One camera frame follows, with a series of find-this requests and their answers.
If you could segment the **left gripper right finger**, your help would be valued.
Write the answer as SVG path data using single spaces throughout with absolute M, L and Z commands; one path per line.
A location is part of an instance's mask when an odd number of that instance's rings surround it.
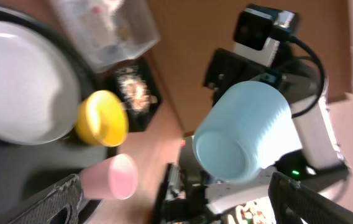
M 277 223 L 353 224 L 353 212 L 275 172 L 268 187 Z

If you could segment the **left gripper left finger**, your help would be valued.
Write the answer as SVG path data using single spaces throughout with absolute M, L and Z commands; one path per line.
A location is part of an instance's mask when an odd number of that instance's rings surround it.
M 8 223 L 78 223 L 80 178 L 69 175 L 11 210 Z

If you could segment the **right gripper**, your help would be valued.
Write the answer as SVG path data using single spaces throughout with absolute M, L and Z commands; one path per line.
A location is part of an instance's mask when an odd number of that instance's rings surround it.
M 278 88 L 282 82 L 282 74 L 226 49 L 218 48 L 209 63 L 203 86 L 213 91 L 214 106 L 231 86 L 249 80 Z

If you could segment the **blue cup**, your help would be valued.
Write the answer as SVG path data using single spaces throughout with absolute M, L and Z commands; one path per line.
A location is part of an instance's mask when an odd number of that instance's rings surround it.
M 211 176 L 244 183 L 294 150 L 294 125 L 285 97 L 256 81 L 230 87 L 196 130 L 193 151 Z

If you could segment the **yellow bowl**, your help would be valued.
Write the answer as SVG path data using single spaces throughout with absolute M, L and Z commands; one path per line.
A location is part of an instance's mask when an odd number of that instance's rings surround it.
M 75 131 L 88 145 L 119 146 L 129 132 L 126 109 L 113 92 L 96 91 L 79 105 Z

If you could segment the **food scraps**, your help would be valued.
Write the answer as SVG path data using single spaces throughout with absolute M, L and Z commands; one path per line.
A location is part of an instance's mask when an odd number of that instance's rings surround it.
M 137 66 L 121 68 L 117 74 L 120 91 L 134 113 L 146 113 L 151 105 L 158 103 L 147 82 L 138 74 Z

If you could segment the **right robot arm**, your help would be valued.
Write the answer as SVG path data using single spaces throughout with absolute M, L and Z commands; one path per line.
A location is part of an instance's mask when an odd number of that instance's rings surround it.
M 260 78 L 261 72 L 283 74 L 282 93 L 294 108 L 304 105 L 300 88 L 313 82 L 315 71 L 307 66 L 307 56 L 296 56 L 288 46 L 275 53 L 248 50 L 230 52 L 217 49 L 211 59 L 204 85 L 214 90 L 218 101 L 236 83 Z M 312 190 L 322 191 L 340 180 L 347 180 L 349 168 L 337 143 L 322 96 L 308 113 L 294 120 L 302 145 L 286 153 L 257 178 L 245 185 L 229 185 L 206 173 L 193 159 L 193 137 L 187 136 L 178 164 L 168 164 L 157 195 L 154 223 L 209 223 L 220 214 L 242 212 L 245 217 L 263 213 L 271 175 L 279 171 Z

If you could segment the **pink cup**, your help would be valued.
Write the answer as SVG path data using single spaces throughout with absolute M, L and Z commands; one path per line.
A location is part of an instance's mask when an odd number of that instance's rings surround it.
M 128 154 L 118 154 L 79 173 L 84 198 L 125 200 L 138 183 L 137 166 Z

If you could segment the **round black tray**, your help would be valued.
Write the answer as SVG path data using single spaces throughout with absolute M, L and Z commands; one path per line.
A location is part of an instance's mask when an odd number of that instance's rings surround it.
M 84 97 L 98 89 L 93 70 L 71 43 L 53 29 L 53 25 L 36 19 L 34 14 L 28 15 L 2 5 L 0 21 L 26 26 L 58 47 L 75 70 Z M 105 146 L 83 144 L 73 131 L 62 139 L 38 146 L 0 141 L 0 216 L 59 180 L 115 153 Z

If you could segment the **black rectangular bin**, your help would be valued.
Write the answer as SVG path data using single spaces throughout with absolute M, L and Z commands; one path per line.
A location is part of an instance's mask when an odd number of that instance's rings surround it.
M 162 96 L 146 59 L 116 67 L 105 79 L 106 88 L 124 105 L 131 133 L 143 132 L 162 103 Z

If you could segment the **grey plate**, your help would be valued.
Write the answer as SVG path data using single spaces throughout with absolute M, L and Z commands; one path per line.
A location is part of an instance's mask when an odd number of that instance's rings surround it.
M 70 62 L 48 39 L 0 21 L 0 140 L 52 142 L 74 126 L 81 100 Z

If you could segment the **clear plastic bin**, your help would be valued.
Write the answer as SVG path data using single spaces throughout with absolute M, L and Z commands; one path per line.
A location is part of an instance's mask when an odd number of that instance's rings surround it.
M 160 41 L 143 0 L 51 0 L 73 45 L 96 72 L 139 58 Z

